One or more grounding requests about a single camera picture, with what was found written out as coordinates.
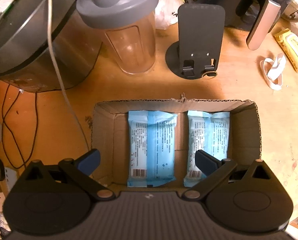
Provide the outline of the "white elastic band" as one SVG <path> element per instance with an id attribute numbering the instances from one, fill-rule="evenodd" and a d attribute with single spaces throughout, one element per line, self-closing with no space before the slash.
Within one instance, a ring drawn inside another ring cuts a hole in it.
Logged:
<path id="1" fill-rule="evenodd" d="M 281 90 L 283 85 L 283 71 L 286 65 L 284 54 L 278 54 L 275 59 L 265 58 L 260 61 L 260 70 L 266 84 L 272 90 Z"/>

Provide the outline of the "blue wet wipes pack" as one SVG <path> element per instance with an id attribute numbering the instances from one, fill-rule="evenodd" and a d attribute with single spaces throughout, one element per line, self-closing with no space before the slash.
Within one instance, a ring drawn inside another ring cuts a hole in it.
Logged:
<path id="1" fill-rule="evenodd" d="M 189 150 L 184 186 L 192 187 L 206 177 L 195 163 L 195 153 L 203 150 L 218 160 L 227 157 L 230 113 L 188 111 Z"/>
<path id="2" fill-rule="evenodd" d="M 159 187 L 174 181 L 175 129 L 178 115 L 130 111 L 129 187 Z"/>

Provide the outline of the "clear cup with grey lid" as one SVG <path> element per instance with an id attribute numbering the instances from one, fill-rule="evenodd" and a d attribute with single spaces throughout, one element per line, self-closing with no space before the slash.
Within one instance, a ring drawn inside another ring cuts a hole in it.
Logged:
<path id="1" fill-rule="evenodd" d="M 77 0 L 80 17 L 107 46 L 121 70 L 148 72 L 156 60 L 155 8 L 159 0 Z"/>

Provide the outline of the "open cardboard tray box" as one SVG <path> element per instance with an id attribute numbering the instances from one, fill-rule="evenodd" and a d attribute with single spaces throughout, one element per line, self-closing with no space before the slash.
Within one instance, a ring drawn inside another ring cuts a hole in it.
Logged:
<path id="1" fill-rule="evenodd" d="M 176 113 L 175 177 L 176 180 L 160 187 L 129 187 L 129 111 L 163 111 Z M 92 146 L 100 151 L 101 163 L 92 177 L 115 194 L 122 191 L 176 191 L 186 188 L 189 146 L 189 110 L 229 112 L 229 146 L 227 156 L 239 165 L 250 165 L 261 157 L 261 128 L 257 104 L 251 100 L 122 100 L 100 102 L 94 107 Z"/>

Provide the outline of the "silver rice cooker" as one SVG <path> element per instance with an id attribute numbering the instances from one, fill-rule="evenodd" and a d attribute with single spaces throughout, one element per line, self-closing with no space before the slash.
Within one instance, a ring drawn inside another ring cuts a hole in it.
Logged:
<path id="1" fill-rule="evenodd" d="M 52 45 L 66 89 L 92 71 L 101 48 L 76 10 L 77 0 L 53 0 Z M 15 0 L 0 16 L 0 80 L 27 92 L 59 90 L 47 43 L 48 0 Z"/>

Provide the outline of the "white plastic bag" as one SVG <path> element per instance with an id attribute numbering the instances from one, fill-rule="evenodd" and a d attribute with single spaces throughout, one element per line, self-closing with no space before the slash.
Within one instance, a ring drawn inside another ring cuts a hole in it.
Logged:
<path id="1" fill-rule="evenodd" d="M 178 9 L 184 0 L 159 0 L 155 9 L 156 28 L 166 30 L 178 22 Z"/>

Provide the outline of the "black phone stand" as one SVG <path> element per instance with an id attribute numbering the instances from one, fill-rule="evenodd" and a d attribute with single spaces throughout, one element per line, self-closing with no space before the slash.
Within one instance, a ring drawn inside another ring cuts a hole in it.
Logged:
<path id="1" fill-rule="evenodd" d="M 195 80 L 217 76 L 225 10 L 212 4 L 182 4 L 178 9 L 178 36 L 165 61 L 176 76 Z"/>

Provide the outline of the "light blue smartphone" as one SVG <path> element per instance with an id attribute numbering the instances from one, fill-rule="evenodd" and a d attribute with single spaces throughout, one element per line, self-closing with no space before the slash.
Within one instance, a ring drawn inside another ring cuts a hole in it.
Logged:
<path id="1" fill-rule="evenodd" d="M 9 168 L 9 167 L 5 167 L 4 170 L 5 170 L 6 187 L 10 192 L 18 179 L 18 172 L 13 168 Z"/>

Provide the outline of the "yellow wet wipes pack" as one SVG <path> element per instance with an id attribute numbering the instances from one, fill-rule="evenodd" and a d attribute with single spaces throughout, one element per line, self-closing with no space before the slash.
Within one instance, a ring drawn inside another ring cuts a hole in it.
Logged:
<path id="1" fill-rule="evenodd" d="M 290 29 L 284 29 L 273 36 L 298 73 L 298 36 Z"/>

